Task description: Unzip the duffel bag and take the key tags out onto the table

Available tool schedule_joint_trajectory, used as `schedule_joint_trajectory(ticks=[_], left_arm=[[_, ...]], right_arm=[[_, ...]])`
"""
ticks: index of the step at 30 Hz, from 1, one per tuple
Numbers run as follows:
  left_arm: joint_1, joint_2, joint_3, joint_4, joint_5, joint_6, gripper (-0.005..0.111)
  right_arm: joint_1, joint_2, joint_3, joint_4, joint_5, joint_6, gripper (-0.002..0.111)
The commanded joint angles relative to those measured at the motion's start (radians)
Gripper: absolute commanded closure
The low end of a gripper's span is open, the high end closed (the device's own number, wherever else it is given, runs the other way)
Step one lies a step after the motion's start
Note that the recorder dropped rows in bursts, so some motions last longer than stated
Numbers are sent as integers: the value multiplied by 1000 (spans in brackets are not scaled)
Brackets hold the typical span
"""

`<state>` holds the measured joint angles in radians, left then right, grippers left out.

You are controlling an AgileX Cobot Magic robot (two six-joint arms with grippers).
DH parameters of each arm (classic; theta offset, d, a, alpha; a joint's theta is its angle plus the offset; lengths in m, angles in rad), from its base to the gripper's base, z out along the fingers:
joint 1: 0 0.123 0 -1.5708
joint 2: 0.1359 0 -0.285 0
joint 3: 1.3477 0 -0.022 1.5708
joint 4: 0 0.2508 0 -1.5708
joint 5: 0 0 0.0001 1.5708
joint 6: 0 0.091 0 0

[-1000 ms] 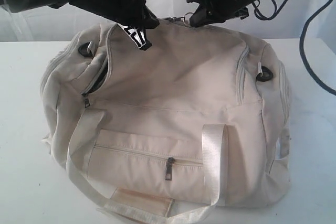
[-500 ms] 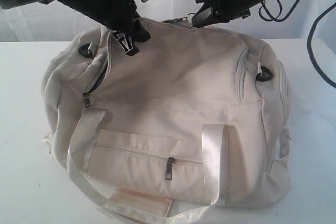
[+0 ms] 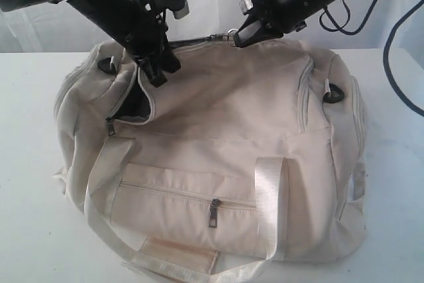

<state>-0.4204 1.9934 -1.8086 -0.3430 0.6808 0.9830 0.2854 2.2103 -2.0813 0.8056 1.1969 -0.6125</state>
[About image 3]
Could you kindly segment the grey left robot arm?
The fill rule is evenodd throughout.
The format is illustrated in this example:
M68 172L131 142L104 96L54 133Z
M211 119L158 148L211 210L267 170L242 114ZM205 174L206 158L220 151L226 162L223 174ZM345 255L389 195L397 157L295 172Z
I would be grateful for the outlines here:
M166 82L167 73L180 69L166 36L166 13L183 18L188 13L186 0L1 0L1 11L61 1L123 46L154 87Z

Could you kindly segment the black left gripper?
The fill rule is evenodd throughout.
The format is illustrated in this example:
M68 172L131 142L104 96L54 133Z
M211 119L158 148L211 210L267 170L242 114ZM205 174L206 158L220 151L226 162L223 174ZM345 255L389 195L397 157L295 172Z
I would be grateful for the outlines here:
M83 16L123 45L131 53L146 55L153 52L164 32L164 23L157 23L154 15L168 8L168 0L68 0ZM154 87L164 85L168 79L163 71L175 73L180 61L166 42L159 56L136 58L135 62Z

